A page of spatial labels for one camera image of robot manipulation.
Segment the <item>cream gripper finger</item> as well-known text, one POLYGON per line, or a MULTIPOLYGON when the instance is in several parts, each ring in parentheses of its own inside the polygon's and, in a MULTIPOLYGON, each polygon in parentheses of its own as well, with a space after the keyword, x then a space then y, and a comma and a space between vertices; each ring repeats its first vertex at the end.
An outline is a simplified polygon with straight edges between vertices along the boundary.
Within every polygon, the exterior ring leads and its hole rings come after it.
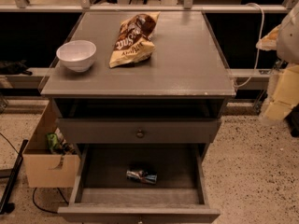
POLYGON ((262 124, 283 121, 299 105, 299 65, 290 63, 285 69, 274 70, 269 78, 267 97, 260 114, 262 124))
POLYGON ((279 28, 280 28, 279 25, 276 26, 267 35, 265 35, 263 38, 261 38, 257 42, 256 48, 265 50, 265 51, 276 50, 279 28))

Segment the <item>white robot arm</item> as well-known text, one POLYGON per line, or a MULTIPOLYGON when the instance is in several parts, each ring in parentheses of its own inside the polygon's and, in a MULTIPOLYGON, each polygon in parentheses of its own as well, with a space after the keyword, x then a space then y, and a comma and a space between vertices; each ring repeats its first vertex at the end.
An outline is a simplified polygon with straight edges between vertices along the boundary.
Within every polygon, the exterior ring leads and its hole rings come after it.
POLYGON ((287 63, 282 71, 270 75, 267 97, 263 102, 260 121, 274 125, 283 121, 299 105, 299 4, 256 44, 257 49, 275 50, 287 63))

